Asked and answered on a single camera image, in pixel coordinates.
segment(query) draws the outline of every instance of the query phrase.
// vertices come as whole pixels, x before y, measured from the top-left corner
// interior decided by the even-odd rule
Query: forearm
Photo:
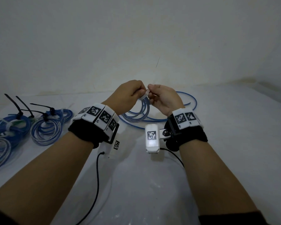
[[[0,188],[0,211],[21,225],[50,224],[93,147],[66,133]]]
[[[180,146],[180,155],[200,215],[257,211],[246,190],[207,142],[185,143]]]

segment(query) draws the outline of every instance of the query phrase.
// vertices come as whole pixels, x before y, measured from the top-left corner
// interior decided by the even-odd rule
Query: black zip tie
[[[44,106],[44,105],[39,105],[39,104],[35,104],[35,103],[31,103],[31,105]],[[55,109],[54,109],[53,107],[49,107],[49,106],[44,106],[44,107],[50,108],[50,114],[51,114],[52,116],[55,115]]]
[[[8,94],[5,94],[5,96],[6,96],[10,101],[12,101],[12,103],[17,107],[19,113],[17,114],[16,119],[17,119],[17,120],[21,120],[21,116],[23,116],[23,112],[21,111],[21,109],[20,109],[20,107],[18,106],[18,104],[17,104],[12,98],[10,98]]]
[[[28,109],[28,111],[30,112],[30,116],[29,118],[34,118],[33,113],[31,112],[31,110],[29,109],[29,107],[19,98],[19,96],[15,96],[22,104],[24,104],[24,106]]]
[[[46,114],[44,112],[37,111],[37,110],[31,110],[31,111],[41,113],[43,115],[44,121],[49,121],[49,119],[48,119],[49,115],[48,114]]]

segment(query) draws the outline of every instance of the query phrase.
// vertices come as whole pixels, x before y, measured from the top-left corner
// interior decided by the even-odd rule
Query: person's left hand
[[[146,87],[141,80],[131,80],[121,84],[102,104],[109,106],[117,115],[121,115],[131,110],[138,98],[145,93]]]

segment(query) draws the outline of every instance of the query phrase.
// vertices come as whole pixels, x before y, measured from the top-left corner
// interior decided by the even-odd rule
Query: white camera device
[[[159,129],[157,124],[149,124],[145,127],[146,150],[148,153],[158,153],[160,150],[159,140],[170,138],[167,129]]]

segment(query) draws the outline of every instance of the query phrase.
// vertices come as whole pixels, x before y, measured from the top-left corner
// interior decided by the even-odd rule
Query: person's left arm
[[[120,85],[102,104],[120,115],[145,94],[141,81]],[[94,145],[66,133],[0,188],[0,211],[24,224],[50,224],[72,189]]]

